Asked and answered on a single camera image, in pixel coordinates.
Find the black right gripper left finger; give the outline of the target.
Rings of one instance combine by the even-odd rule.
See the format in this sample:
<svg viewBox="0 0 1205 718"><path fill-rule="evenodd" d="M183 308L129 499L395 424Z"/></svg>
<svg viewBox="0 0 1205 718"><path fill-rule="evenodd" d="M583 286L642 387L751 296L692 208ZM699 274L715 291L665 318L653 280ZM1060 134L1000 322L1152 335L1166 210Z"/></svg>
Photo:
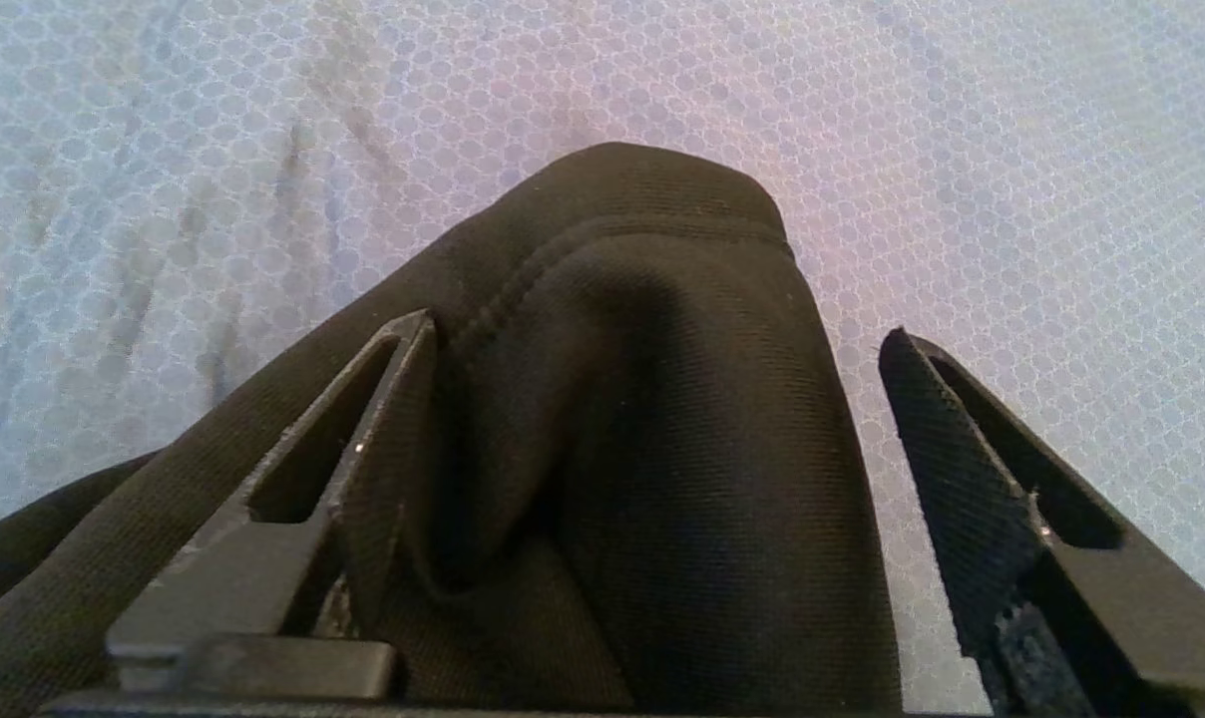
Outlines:
<svg viewBox="0 0 1205 718"><path fill-rule="evenodd" d="M107 632L123 691L387 699L374 636L421 472L437 332L380 326Z"/></svg>

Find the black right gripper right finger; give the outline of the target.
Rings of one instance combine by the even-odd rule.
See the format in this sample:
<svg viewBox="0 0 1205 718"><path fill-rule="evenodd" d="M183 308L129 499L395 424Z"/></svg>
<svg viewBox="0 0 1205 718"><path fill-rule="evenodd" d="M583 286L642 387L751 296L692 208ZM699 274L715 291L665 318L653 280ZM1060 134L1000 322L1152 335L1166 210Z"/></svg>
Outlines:
<svg viewBox="0 0 1205 718"><path fill-rule="evenodd" d="M1205 717L1204 587L940 346L878 372L992 713Z"/></svg>

